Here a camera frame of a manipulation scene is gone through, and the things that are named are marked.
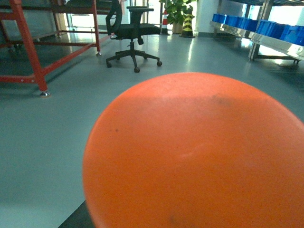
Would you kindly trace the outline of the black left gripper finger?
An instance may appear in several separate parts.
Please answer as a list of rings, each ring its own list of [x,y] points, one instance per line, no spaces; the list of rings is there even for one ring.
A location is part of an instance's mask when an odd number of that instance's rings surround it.
[[[58,228],[94,228],[84,201]]]

